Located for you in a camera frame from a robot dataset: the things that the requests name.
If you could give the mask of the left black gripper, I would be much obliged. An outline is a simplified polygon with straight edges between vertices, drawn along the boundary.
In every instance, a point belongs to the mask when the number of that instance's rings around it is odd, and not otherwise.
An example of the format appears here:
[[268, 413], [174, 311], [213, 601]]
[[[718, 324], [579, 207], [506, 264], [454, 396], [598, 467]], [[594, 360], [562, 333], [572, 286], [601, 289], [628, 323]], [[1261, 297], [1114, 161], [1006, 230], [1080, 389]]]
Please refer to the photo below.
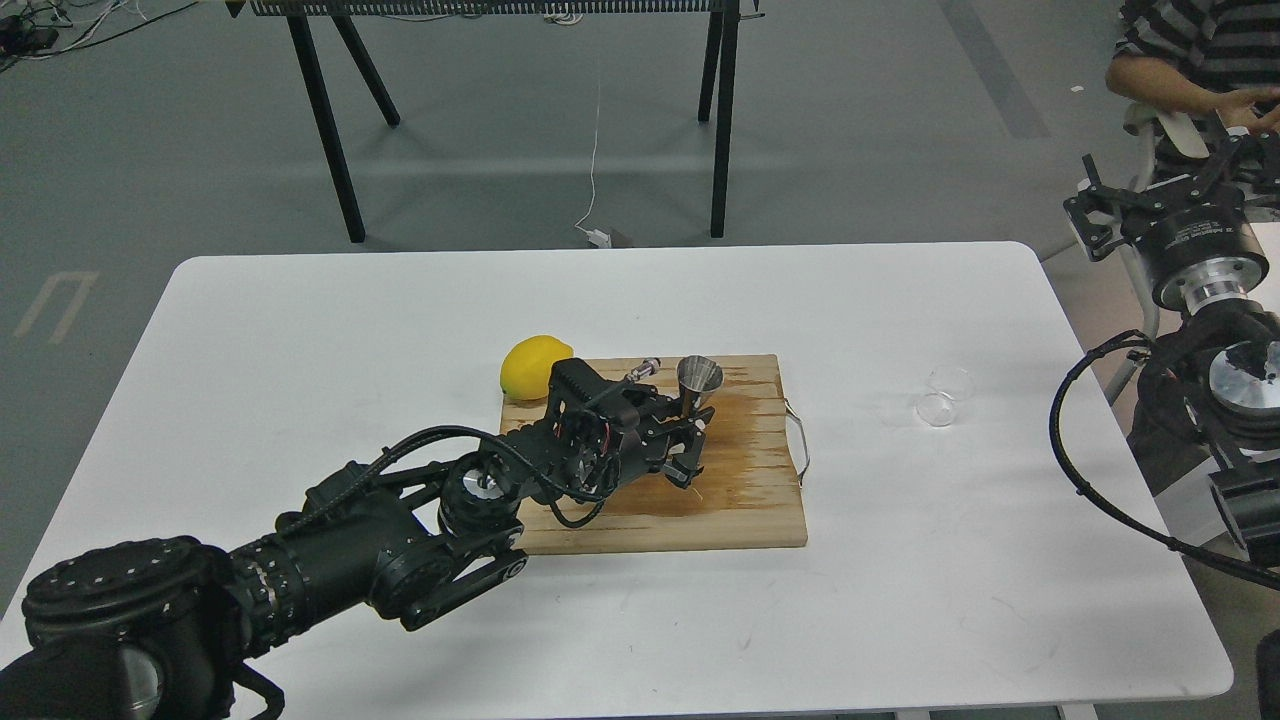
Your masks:
[[502, 436], [524, 457], [512, 465], [521, 496], [599, 501], [652, 473], [687, 489], [703, 470], [716, 407], [686, 409], [680, 397], [659, 395], [644, 383], [659, 368], [648, 357], [609, 380], [580, 357], [556, 363], [543, 418]]

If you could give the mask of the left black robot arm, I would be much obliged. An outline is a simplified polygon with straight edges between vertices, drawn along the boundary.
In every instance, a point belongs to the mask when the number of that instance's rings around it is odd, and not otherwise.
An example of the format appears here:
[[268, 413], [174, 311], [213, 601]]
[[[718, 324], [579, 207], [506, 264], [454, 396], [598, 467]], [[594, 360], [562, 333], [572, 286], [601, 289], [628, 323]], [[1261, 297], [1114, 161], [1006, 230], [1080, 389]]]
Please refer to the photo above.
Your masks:
[[223, 719], [244, 688], [279, 717], [284, 693], [251, 659], [357, 603], [413, 632], [516, 577], [526, 501], [579, 528], [640, 477], [690, 487], [723, 372], [684, 357], [673, 397], [646, 383], [658, 368], [611, 380], [559, 360], [541, 419], [500, 436], [420, 430], [232, 551], [179, 536], [58, 562], [28, 584], [31, 650], [3, 670], [3, 716]]

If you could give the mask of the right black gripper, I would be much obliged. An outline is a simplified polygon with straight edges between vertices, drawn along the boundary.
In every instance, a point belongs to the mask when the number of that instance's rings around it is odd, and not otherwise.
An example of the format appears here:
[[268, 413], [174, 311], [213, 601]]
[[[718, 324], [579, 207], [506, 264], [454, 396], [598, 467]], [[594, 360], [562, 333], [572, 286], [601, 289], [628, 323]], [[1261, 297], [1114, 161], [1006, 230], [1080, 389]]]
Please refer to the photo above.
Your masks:
[[1062, 201], [1083, 254], [1105, 260], [1133, 245], [1151, 300], [1170, 311], [1198, 311], [1222, 299], [1244, 299], [1270, 270], [1245, 208], [1279, 209], [1276, 129], [1230, 128], [1190, 177], [1190, 199], [1151, 199], [1105, 184], [1091, 154], [1085, 178]]

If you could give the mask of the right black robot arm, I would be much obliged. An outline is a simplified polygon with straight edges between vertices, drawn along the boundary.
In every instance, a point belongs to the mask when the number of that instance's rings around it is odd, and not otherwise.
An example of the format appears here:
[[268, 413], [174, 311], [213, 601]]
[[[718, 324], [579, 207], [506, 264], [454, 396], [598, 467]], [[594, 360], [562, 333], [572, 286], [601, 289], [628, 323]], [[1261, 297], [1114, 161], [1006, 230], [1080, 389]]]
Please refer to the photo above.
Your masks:
[[[1125, 331], [1088, 351], [1050, 407], [1053, 456], [1075, 492], [1125, 527], [1198, 564], [1277, 588], [1277, 316], [1251, 299], [1268, 260], [1245, 210], [1277, 192], [1277, 136], [1230, 129], [1190, 174], [1134, 191], [1106, 186], [1092, 158], [1064, 209], [1092, 261], [1129, 247], [1155, 306], [1178, 313], [1167, 334]], [[1139, 372], [1137, 419], [1174, 448], [1210, 460], [1194, 475], [1222, 519], [1236, 556], [1156, 530], [1107, 501], [1073, 465], [1060, 418], [1091, 365], [1124, 351]]]

